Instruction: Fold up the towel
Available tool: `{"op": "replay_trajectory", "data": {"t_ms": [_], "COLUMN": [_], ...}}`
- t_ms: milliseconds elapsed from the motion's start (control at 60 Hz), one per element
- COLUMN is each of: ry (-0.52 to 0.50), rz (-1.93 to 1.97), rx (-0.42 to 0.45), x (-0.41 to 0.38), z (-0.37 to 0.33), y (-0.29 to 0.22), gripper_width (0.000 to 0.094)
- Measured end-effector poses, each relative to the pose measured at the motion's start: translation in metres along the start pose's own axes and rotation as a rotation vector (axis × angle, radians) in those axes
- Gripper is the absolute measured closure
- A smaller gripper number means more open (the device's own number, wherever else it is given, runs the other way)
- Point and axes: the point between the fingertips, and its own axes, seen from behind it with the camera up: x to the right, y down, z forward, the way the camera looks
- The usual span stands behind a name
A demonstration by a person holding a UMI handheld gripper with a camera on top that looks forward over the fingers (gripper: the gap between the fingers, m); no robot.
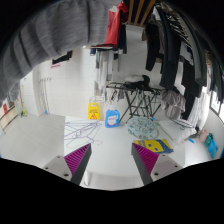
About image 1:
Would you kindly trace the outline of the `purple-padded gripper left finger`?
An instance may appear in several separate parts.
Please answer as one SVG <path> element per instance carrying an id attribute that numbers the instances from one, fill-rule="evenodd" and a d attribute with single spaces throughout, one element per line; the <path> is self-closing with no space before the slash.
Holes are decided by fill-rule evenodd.
<path id="1" fill-rule="evenodd" d="M 76 185 L 81 183 L 92 154 L 91 145 L 86 144 L 66 156 L 57 155 L 43 169 Z"/>

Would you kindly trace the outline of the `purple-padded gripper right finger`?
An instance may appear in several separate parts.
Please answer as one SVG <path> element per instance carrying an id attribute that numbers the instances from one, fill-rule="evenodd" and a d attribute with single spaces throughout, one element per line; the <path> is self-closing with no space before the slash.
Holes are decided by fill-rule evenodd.
<path id="1" fill-rule="evenodd" d="M 144 185 L 148 185 L 183 168 L 169 154 L 156 154 L 136 143 L 132 144 L 131 154 Z"/>

